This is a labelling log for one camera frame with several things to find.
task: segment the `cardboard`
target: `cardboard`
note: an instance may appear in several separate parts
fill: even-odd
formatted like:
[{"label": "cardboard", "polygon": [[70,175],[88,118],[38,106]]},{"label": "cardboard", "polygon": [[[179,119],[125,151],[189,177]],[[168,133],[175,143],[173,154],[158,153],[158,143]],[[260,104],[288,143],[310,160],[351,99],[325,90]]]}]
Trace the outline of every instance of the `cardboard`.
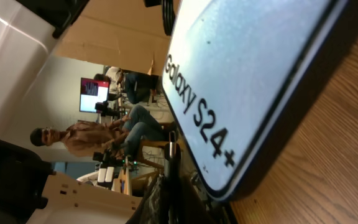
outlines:
[{"label": "cardboard", "polygon": [[[179,0],[174,2],[177,12]],[[146,8],[142,0],[91,0],[55,54],[161,75],[169,43],[161,6]]]}]

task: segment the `jeans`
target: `jeans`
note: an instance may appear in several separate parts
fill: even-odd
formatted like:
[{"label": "jeans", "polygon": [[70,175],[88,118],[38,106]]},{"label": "jeans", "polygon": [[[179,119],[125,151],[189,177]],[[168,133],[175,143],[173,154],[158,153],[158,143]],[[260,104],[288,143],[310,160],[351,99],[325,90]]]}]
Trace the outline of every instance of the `jeans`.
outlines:
[{"label": "jeans", "polygon": [[139,150],[140,140],[163,141],[164,135],[161,125],[141,105],[135,105],[129,113],[130,120],[126,121],[123,129],[129,131],[124,142],[124,154],[135,159]]},{"label": "jeans", "polygon": [[130,103],[137,104],[150,96],[150,90],[154,90],[158,82],[158,76],[147,75],[138,72],[130,72],[125,75],[125,91]]}]

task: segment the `wooden table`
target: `wooden table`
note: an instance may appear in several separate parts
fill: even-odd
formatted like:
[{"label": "wooden table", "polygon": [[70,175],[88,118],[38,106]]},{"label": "wooden table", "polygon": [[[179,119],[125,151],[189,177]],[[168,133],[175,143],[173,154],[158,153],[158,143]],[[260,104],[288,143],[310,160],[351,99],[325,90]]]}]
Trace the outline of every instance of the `wooden table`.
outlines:
[{"label": "wooden table", "polygon": [[259,188],[232,207],[239,223],[358,223],[358,41]]}]

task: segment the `person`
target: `person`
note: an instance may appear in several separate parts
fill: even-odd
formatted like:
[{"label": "person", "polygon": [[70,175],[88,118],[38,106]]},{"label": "person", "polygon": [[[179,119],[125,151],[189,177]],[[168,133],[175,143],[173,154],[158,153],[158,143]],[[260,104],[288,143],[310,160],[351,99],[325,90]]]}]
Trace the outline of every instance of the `person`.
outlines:
[{"label": "person", "polygon": [[135,159],[142,137],[151,141],[165,139],[158,121],[143,106],[135,105],[129,114],[110,124],[79,121],[66,131],[36,128],[30,134],[30,141],[35,146],[51,146],[60,141],[78,157],[103,153],[110,147],[118,148],[117,154],[113,153],[118,159],[124,156]]},{"label": "person", "polygon": [[95,80],[109,81],[110,93],[117,93],[117,86],[121,84],[124,91],[127,93],[127,97],[130,103],[137,104],[144,98],[152,94],[157,94],[156,86],[158,82],[158,76],[147,75],[139,72],[132,72],[128,70],[122,70],[117,67],[110,67],[106,75],[96,74]]}]

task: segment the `monitor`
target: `monitor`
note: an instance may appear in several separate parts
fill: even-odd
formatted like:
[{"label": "monitor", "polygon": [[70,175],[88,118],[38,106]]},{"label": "monitor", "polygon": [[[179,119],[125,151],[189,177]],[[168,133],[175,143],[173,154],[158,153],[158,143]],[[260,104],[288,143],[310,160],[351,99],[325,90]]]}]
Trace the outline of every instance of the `monitor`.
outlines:
[{"label": "monitor", "polygon": [[108,95],[109,82],[81,78],[80,112],[98,113],[95,104],[106,101]]}]

